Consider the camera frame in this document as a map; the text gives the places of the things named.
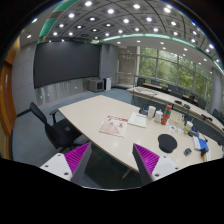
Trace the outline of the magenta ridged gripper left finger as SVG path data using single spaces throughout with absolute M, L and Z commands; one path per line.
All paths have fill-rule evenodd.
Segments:
M 79 184 L 84 175 L 91 153 L 91 144 L 86 143 L 66 154 L 55 154 L 41 166 L 41 169 L 75 184 Z

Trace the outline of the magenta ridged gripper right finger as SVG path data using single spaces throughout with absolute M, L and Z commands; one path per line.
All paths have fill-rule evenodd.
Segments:
M 179 170 L 169 157 L 159 156 L 140 145 L 133 145 L 132 154 L 143 185 L 148 185 Z

